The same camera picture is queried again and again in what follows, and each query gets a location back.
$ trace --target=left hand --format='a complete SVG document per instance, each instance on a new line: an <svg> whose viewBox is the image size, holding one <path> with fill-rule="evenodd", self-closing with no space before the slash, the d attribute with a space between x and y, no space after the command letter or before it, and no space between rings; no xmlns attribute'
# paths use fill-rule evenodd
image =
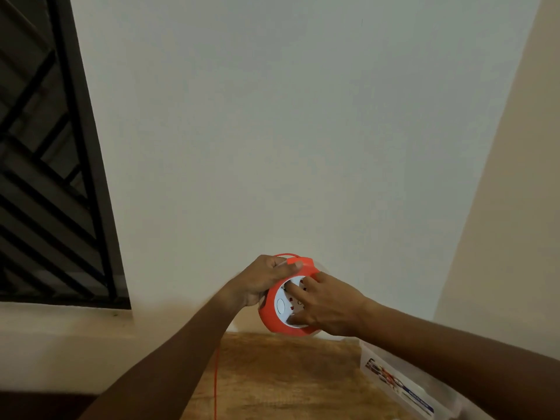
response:
<svg viewBox="0 0 560 420"><path fill-rule="evenodd" d="M301 261L291 265L280 265L285 260L277 256L260 255L226 286L234 292L239 292L243 306L255 305L264 296L264 292L276 282L296 275L304 266Z"/></svg>

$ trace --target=wooden surface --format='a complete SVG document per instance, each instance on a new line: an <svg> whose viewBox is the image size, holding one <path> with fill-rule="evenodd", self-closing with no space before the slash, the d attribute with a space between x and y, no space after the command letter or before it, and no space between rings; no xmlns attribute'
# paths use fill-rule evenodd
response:
<svg viewBox="0 0 560 420"><path fill-rule="evenodd" d="M355 343L226 334L218 367L218 419L412 420L360 372ZM183 420L213 419L214 358Z"/></svg>

